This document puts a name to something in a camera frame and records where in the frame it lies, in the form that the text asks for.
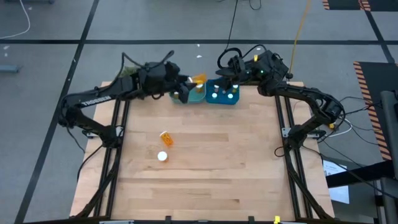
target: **white bottle cap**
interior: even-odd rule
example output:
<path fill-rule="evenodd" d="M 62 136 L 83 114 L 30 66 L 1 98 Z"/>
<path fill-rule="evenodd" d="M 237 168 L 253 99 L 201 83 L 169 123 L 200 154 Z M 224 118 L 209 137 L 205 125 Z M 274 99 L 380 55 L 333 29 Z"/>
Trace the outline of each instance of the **white bottle cap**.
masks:
<path fill-rule="evenodd" d="M 158 159 L 159 161 L 166 161 L 166 159 L 167 159 L 167 153 L 164 152 L 164 151 L 158 153 L 158 154 L 157 154 L 157 159 Z"/>

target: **yellow cable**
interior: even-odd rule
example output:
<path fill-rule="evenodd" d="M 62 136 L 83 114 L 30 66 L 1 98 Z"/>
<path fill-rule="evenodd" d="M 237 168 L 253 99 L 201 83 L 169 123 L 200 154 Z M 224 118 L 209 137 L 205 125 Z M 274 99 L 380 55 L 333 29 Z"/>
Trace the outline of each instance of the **yellow cable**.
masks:
<path fill-rule="evenodd" d="M 296 51 L 296 43 L 297 43 L 297 40 L 299 39 L 300 31 L 301 31 L 301 28 L 304 25 L 305 16 L 307 15 L 307 12 L 310 9 L 310 6 L 311 6 L 311 0 L 307 0 L 307 5 L 305 5 L 304 14 L 303 14 L 303 17 L 301 18 L 301 21 L 300 21 L 300 27 L 298 28 L 298 31 L 297 31 L 297 34 L 296 34 L 296 38 L 294 39 L 292 59 L 290 60 L 289 73 L 291 73 L 292 69 L 293 69 L 293 61 L 294 61 L 294 53 Z"/>

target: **concrete floor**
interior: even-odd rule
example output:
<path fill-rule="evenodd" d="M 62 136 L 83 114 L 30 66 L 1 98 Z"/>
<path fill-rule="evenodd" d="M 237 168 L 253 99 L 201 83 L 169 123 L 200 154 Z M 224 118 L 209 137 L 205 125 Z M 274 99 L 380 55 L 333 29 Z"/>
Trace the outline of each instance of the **concrete floor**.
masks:
<path fill-rule="evenodd" d="M 58 0 L 55 4 L 26 2 L 32 27 L 15 39 L 79 40 L 93 0 Z M 264 0 L 262 9 L 253 11 L 248 1 L 239 1 L 232 39 L 294 40 L 305 0 Z M 227 0 L 100 0 L 88 33 L 88 40 L 187 40 L 227 39 L 234 1 Z M 385 40 L 398 40 L 398 12 L 372 12 Z M 26 21 L 18 2 L 0 1 L 0 36 L 25 29 Z M 301 40 L 377 40 L 364 11 L 327 11 L 321 1 L 313 1 Z M 2 44 L 0 64 L 18 64 L 18 74 L 0 75 L 0 223 L 13 223 L 37 162 L 45 135 L 70 69 L 77 44 Z M 243 51 L 252 45 L 230 45 Z M 292 45 L 266 45 L 290 63 Z M 216 59 L 225 44 L 86 44 L 69 93 L 87 90 L 102 81 L 112 80 L 120 66 L 121 52 L 138 62 L 160 60 L 169 50 L 182 73 L 206 72 L 214 78 Z M 388 46 L 398 59 L 398 46 Z M 330 93 L 337 99 L 361 97 L 353 62 L 387 62 L 379 45 L 298 45 L 294 80 L 303 81 Z M 364 106 L 347 100 L 346 111 Z M 94 108 L 85 111 L 93 116 Z M 367 112 L 348 118 L 370 128 Z M 73 130 L 83 146 L 86 139 Z M 373 132 L 359 131 L 376 142 Z M 360 140 L 354 133 L 327 140 L 328 143 L 360 164 L 381 161 L 376 146 Z M 320 144 L 322 153 L 345 160 Z M 25 222 L 53 220 L 69 216 L 76 173 L 83 154 L 66 130 L 56 127 L 43 170 L 39 177 Z M 339 210 L 343 219 L 363 221 L 363 214 Z"/>

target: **wooden table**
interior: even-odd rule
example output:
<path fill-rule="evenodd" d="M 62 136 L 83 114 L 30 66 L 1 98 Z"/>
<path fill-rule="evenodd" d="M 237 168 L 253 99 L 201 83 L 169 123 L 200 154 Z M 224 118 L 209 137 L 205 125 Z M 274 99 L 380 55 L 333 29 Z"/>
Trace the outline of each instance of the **wooden table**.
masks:
<path fill-rule="evenodd" d="M 254 216 L 266 221 L 279 215 L 294 220 L 285 161 L 274 155 L 282 145 L 275 98 L 259 95 L 254 86 L 241 86 L 240 94 L 234 106 L 177 105 L 168 96 L 131 101 L 112 219 L 164 220 L 171 215 L 173 220 L 238 221 Z M 296 102 L 291 100 L 300 124 L 309 119 L 310 111 L 306 103 Z M 97 105 L 94 119 L 110 124 L 113 105 L 114 101 Z M 163 131 L 174 140 L 171 148 L 159 137 Z M 99 139 L 89 140 L 85 157 L 100 144 Z M 318 150 L 315 140 L 304 145 Z M 157 160 L 160 151 L 167 151 L 168 162 Z M 104 152 L 84 166 L 71 215 L 96 191 Z M 301 153 L 308 189 L 334 216 L 319 155 L 306 149 Z M 299 190 L 298 199 L 304 217 Z"/>

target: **white cable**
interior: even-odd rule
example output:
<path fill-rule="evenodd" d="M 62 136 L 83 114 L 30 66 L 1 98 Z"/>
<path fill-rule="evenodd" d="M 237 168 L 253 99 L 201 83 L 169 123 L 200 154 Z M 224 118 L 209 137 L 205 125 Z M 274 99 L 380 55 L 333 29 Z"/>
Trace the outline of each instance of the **white cable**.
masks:
<path fill-rule="evenodd" d="M 351 122 L 348 121 L 347 119 L 345 119 L 345 121 L 347 121 L 347 123 L 349 124 L 349 129 L 348 129 L 348 130 L 343 131 L 342 133 L 332 134 L 331 136 L 327 136 L 327 138 L 336 137 L 336 136 L 345 134 L 345 133 L 347 133 L 348 131 L 350 131 L 350 130 L 353 128 L 353 125 L 352 125 Z"/>
<path fill-rule="evenodd" d="M 24 32 L 20 32 L 19 34 L 14 34 L 14 35 L 9 35 L 9 36 L 5 36 L 5 37 L 0 37 L 0 39 L 16 37 L 18 35 L 25 34 L 26 32 L 28 32 L 30 30 L 30 19 L 29 19 L 29 16 L 27 15 L 26 9 L 24 7 L 24 3 L 22 3 L 22 0 L 19 0 L 19 2 L 21 3 L 22 9 L 24 10 L 24 13 L 25 13 L 25 16 L 26 16 L 26 19 L 27 19 L 27 29 Z"/>

